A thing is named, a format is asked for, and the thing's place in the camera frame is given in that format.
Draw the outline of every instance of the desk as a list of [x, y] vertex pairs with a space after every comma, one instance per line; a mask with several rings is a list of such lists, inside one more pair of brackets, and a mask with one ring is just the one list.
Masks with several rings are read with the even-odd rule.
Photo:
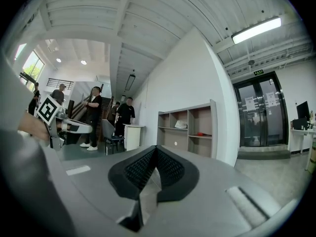
[[125, 125], [124, 131], [124, 148], [126, 151], [134, 150], [139, 147], [140, 129], [144, 125], [123, 124]]
[[291, 148], [292, 148], [293, 136], [300, 136], [300, 151], [301, 151], [301, 153], [303, 152], [304, 135], [310, 135], [310, 137], [311, 137], [310, 150], [308, 152], [305, 170], [307, 170], [308, 164], [310, 163], [310, 158], [311, 158], [312, 150], [313, 150], [313, 136], [315, 134], [316, 134], [316, 131], [313, 131], [313, 130], [294, 130], [294, 129], [291, 130], [290, 152], [292, 152]]

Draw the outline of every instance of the exit sign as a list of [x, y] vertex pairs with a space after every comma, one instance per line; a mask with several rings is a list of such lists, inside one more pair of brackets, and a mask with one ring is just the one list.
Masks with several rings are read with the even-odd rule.
[[255, 76], [259, 76], [259, 75], [263, 74], [263, 70], [258, 70], [258, 71], [255, 71], [253, 73], [255, 74]]

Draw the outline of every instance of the glass door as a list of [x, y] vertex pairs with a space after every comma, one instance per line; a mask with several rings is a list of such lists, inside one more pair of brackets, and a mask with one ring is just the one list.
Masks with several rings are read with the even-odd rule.
[[273, 78], [259, 80], [267, 119], [267, 146], [285, 143], [282, 97]]
[[243, 146], [259, 147], [264, 144], [264, 110], [261, 95], [252, 83], [237, 88], [240, 119], [240, 142]]
[[240, 119], [240, 146], [287, 143], [285, 102], [274, 73], [234, 85]]

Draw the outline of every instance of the white sneaker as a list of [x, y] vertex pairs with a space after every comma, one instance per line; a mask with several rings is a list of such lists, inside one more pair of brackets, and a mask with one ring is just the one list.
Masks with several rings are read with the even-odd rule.
[[95, 151], [95, 150], [98, 150], [98, 147], [92, 147], [92, 146], [90, 146], [90, 147], [87, 148], [87, 150], [88, 150], [88, 151]]
[[81, 143], [80, 146], [82, 148], [88, 148], [88, 147], [90, 147], [90, 144]]

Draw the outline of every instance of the shelf compartment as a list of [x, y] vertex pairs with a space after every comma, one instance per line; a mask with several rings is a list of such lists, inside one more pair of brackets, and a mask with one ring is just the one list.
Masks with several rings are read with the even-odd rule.
[[212, 115], [210, 106], [191, 109], [188, 113], [189, 135], [195, 136], [199, 132], [212, 134]]
[[188, 123], [188, 111], [170, 113], [170, 127], [175, 128], [178, 120]]
[[189, 137], [192, 137], [192, 138], [199, 138], [199, 139], [209, 139], [209, 140], [212, 139], [212, 136], [211, 136], [211, 135], [204, 135], [204, 136], [189, 135]]
[[180, 130], [180, 131], [188, 131], [187, 128], [176, 128], [176, 127], [164, 127], [164, 126], [158, 126], [161, 129], [172, 129], [172, 130]]
[[188, 133], [185, 130], [158, 129], [157, 144], [187, 150]]
[[203, 140], [197, 137], [189, 137], [188, 151], [204, 157], [212, 156], [212, 140]]
[[170, 114], [159, 114], [158, 127], [170, 127]]

